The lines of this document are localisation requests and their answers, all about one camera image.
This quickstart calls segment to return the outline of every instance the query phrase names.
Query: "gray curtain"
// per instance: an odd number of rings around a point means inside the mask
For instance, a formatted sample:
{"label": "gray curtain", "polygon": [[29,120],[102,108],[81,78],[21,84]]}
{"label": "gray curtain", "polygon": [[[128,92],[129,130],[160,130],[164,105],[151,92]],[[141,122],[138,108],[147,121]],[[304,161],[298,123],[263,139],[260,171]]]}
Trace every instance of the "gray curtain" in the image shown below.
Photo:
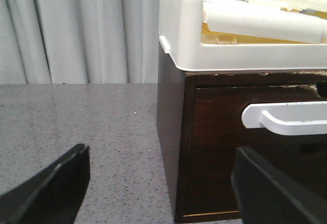
{"label": "gray curtain", "polygon": [[0,0],[0,84],[157,82],[159,0]]}

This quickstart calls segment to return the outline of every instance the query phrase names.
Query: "speckled granite surface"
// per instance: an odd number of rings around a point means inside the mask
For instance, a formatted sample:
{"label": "speckled granite surface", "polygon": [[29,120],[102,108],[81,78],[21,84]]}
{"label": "speckled granite surface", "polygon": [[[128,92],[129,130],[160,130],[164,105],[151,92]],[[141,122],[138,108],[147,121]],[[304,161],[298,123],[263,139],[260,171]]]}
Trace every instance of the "speckled granite surface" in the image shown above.
{"label": "speckled granite surface", "polygon": [[2,85],[0,193],[86,143],[91,180],[76,224],[172,223],[155,120],[156,84]]}

